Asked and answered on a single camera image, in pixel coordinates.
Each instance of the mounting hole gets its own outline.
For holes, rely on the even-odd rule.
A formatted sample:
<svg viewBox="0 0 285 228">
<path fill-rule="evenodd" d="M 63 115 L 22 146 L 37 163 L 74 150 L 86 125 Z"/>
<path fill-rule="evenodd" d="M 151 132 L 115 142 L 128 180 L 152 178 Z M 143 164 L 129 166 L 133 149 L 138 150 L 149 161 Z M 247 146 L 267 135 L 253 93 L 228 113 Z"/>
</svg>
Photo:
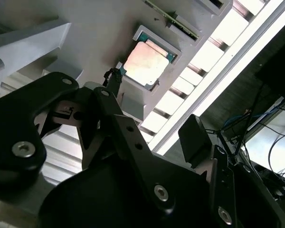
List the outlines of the mounting hole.
<svg viewBox="0 0 285 228">
<path fill-rule="evenodd" d="M 226 188 L 229 188 L 228 184 L 222 180 L 222 184 L 226 187 Z"/>
<path fill-rule="evenodd" d="M 64 78 L 62 81 L 68 85 L 71 85 L 73 82 L 70 79 Z"/>
<path fill-rule="evenodd" d="M 142 149 L 143 149 L 143 145 L 141 145 L 140 143 L 135 144 L 135 147 L 136 147 L 138 150 L 142 150 Z"/>
<path fill-rule="evenodd" d="M 127 130 L 130 131 L 130 132 L 133 132 L 134 128 L 132 128 L 131 126 L 127 126 Z"/>
<path fill-rule="evenodd" d="M 76 119 L 76 120 L 83 120 L 84 116 L 85 115 L 82 112 L 75 112 L 74 115 L 73 115 L 74 119 Z"/>
<path fill-rule="evenodd" d="M 226 171 L 226 170 L 222 170 L 223 174 L 228 177 L 229 176 L 229 173 Z"/>
<path fill-rule="evenodd" d="M 110 94 L 109 94 L 107 91 L 105 91 L 105 90 L 102 90 L 101 93 L 102 93 L 103 95 L 105 95 L 105 96 L 109 96 L 109 95 L 110 95 Z"/>
</svg>

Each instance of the screw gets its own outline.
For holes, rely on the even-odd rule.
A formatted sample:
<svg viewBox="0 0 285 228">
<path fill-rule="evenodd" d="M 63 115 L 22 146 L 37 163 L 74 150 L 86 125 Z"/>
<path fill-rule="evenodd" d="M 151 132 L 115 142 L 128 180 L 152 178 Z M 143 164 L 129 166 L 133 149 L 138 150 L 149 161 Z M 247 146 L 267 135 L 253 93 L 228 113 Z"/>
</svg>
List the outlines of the screw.
<svg viewBox="0 0 285 228">
<path fill-rule="evenodd" d="M 71 85 L 73 82 L 67 78 L 62 79 L 62 81 L 68 85 Z"/>
<path fill-rule="evenodd" d="M 157 198 L 163 202 L 166 202 L 169 198 L 167 190 L 162 185 L 155 185 L 154 193 Z"/>
<path fill-rule="evenodd" d="M 102 93 L 103 95 L 105 95 L 105 96 L 109 96 L 109 95 L 110 95 L 110 94 L 109 94 L 107 91 L 105 91 L 105 90 L 102 90 L 101 93 Z"/>
<path fill-rule="evenodd" d="M 21 158 L 29 158 L 35 153 L 35 146 L 30 142 L 18 142 L 11 148 L 14 155 Z"/>
<path fill-rule="evenodd" d="M 227 225 L 231 225 L 232 224 L 232 218 L 231 216 L 229 215 L 229 213 L 221 208 L 221 207 L 218 207 L 218 215 L 220 216 L 220 218 L 227 224 Z"/>
</svg>

